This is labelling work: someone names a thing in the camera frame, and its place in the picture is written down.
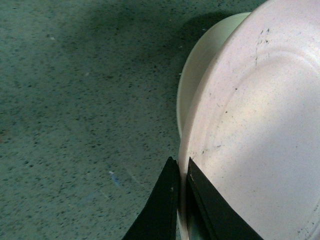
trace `speckled floor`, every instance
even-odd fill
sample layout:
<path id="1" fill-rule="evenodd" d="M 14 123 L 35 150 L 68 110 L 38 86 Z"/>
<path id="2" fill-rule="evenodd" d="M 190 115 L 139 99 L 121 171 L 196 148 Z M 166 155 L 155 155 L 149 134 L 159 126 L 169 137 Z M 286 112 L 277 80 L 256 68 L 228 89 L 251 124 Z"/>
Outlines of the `speckled floor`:
<path id="1" fill-rule="evenodd" d="M 121 239 L 178 157 L 192 47 L 262 2 L 1 1 L 0 239 Z"/>

